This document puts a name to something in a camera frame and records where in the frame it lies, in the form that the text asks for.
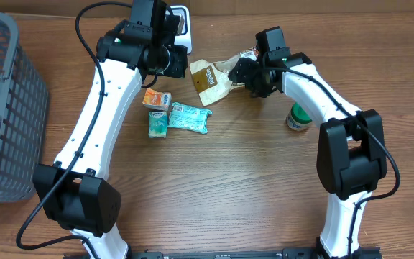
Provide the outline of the orange tissue pack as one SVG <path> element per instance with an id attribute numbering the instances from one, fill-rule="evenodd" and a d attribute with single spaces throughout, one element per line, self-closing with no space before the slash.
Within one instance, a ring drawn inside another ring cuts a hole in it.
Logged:
<path id="1" fill-rule="evenodd" d="M 151 88 L 145 91 L 143 98 L 143 105 L 149 109 L 157 111 L 168 111 L 170 103 L 172 101 L 172 95 L 169 92 L 158 92 Z"/>

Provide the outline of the beige brown snack bag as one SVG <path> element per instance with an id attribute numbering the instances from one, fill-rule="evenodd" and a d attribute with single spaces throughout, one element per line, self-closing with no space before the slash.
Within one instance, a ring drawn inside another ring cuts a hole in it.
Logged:
<path id="1" fill-rule="evenodd" d="M 231 90 L 245 87 L 243 83 L 234 83 L 229 73 L 240 58 L 256 61 L 258 50 L 252 47 L 241 51 L 225 61 L 208 62 L 201 59 L 189 65 L 193 84 L 203 106 L 211 105 L 226 97 Z"/>

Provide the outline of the green lid jar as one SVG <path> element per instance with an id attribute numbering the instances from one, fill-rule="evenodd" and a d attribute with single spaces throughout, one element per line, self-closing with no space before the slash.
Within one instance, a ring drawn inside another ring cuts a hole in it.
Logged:
<path id="1" fill-rule="evenodd" d="M 294 103 L 287 115 L 286 122 L 290 129 L 303 131 L 310 127 L 312 119 L 298 103 Z"/>

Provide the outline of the teal tissue pack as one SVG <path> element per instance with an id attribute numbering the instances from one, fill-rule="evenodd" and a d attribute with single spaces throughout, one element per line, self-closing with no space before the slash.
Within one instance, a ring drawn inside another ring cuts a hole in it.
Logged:
<path id="1" fill-rule="evenodd" d="M 167 136 L 167 112 L 149 112 L 149 132 L 150 138 L 166 138 Z"/>

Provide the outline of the teal wipes packet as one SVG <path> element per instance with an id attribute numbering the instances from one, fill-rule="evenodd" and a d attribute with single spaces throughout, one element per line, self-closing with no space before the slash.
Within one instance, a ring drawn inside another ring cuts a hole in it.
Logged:
<path id="1" fill-rule="evenodd" d="M 172 103 L 168 127 L 190 130 L 193 132 L 207 134 L 207 119 L 212 115 L 209 109 L 188 106 L 178 102 Z"/>

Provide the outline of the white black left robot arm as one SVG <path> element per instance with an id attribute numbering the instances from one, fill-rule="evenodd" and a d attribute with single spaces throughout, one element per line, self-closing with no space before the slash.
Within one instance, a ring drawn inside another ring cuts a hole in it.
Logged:
<path id="1" fill-rule="evenodd" d="M 77 124 L 52 165 L 38 165 L 33 183 L 38 210 L 80 240 L 90 258 L 130 258 L 116 221 L 121 194 L 109 184 L 116 139 L 145 78 L 183 78 L 192 49 L 185 6 L 134 1 L 128 19 L 89 50 L 93 85 Z"/>

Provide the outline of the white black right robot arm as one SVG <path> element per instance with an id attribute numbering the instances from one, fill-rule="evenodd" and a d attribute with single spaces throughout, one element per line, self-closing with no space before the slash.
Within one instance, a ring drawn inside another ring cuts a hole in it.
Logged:
<path id="1" fill-rule="evenodd" d="M 381 116 L 363 111 L 337 94 L 304 53 L 292 54 L 283 31 L 256 34 L 256 59 L 240 58 L 229 73 L 253 96 L 275 91 L 292 98 L 303 120 L 319 128 L 316 170 L 328 192 L 323 230 L 308 252 L 284 249 L 284 258 L 381 258 L 378 248 L 362 248 L 358 235 L 368 199 L 387 173 Z"/>

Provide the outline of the white barcode scanner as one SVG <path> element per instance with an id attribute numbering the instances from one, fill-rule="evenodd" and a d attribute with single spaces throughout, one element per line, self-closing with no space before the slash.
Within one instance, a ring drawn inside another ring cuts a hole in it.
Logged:
<path id="1" fill-rule="evenodd" d="M 182 17 L 184 21 L 181 34 L 175 37 L 175 44 L 187 47 L 187 53 L 190 55 L 193 49 L 190 24 L 190 11 L 186 6 L 183 5 L 172 5 L 171 8 L 173 10 L 174 15 Z"/>

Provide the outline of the dark grey plastic basket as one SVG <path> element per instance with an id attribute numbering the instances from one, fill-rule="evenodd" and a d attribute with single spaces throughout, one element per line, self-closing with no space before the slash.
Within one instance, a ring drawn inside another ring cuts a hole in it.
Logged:
<path id="1" fill-rule="evenodd" d="M 40 161 L 47 86 L 19 44 L 19 28 L 0 12 L 0 203 L 29 199 Z"/>

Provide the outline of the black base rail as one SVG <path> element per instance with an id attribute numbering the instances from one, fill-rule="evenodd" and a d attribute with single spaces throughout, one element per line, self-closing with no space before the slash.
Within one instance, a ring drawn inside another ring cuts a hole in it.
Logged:
<path id="1" fill-rule="evenodd" d="M 314 248 L 285 248 L 281 251 L 217 252 L 217 253 L 131 253 L 131 259 L 323 259 L 328 258 Z"/>

